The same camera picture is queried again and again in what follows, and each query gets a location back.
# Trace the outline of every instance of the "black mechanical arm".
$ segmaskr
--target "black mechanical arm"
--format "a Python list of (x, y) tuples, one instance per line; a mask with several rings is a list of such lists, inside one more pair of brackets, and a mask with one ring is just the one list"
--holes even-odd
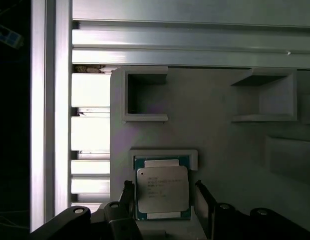
[[(119, 201), (90, 213), (72, 206), (32, 232), (30, 240), (142, 240), (134, 219), (135, 186), (125, 181)], [(310, 232), (267, 208), (245, 215), (228, 203), (217, 203), (196, 182), (195, 213), (209, 240), (310, 240)]]

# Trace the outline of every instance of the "metal frame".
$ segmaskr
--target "metal frame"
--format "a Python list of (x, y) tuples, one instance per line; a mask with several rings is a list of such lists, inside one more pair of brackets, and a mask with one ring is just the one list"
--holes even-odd
[(54, 8), (31, 2), (31, 231), (54, 216)]
[(71, 3), (31, 2), (31, 231), (70, 206)]
[(86, 21), (310, 27), (310, 0), (73, 0)]
[(72, 63), (310, 69), (310, 0), (294, 3), (32, 0), (31, 231), (71, 204)]
[(72, 0), (56, 1), (55, 49), (55, 215), (70, 202)]

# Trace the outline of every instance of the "dark background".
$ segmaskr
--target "dark background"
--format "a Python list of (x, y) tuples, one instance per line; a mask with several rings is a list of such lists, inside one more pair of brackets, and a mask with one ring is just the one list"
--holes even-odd
[[(0, 0), (6, 9), (18, 0)], [(0, 24), (24, 37), (16, 50), (0, 42), (0, 213), (29, 227), (30, 176), (30, 0), (0, 17)], [(10, 224), (0, 217), (0, 223)], [(1, 239), (23, 239), (29, 230), (0, 225)]]

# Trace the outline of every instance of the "white panel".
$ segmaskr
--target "white panel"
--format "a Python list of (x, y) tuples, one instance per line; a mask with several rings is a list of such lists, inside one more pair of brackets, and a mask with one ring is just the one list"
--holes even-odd
[(72, 160), (71, 174), (73, 175), (109, 175), (109, 161)]
[(266, 138), (266, 165), (273, 173), (310, 185), (310, 141)]
[(73, 177), (72, 194), (106, 194), (110, 192), (108, 177)]
[(73, 151), (108, 151), (109, 141), (109, 118), (71, 118), (71, 149)]
[(73, 0), (75, 20), (310, 27), (310, 0)]
[(110, 193), (79, 193), (77, 201), (81, 203), (104, 203), (109, 201)]
[(110, 106), (110, 74), (74, 73), (71, 89), (73, 107)]

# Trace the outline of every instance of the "screw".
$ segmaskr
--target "screw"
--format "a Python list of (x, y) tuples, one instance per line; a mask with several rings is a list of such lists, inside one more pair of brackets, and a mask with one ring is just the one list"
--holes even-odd
[(83, 211), (84, 211), (84, 210), (81, 209), (81, 208), (76, 208), (74, 212), (75, 212), (76, 214), (81, 214)]
[(263, 210), (263, 209), (259, 209), (259, 210), (257, 211), (257, 213), (259, 213), (260, 215), (267, 215), (267, 214), (268, 214), (267, 211), (266, 211), (266, 210)]
[(228, 204), (221, 204), (220, 207), (222, 209), (229, 209), (230, 208), (230, 206)]

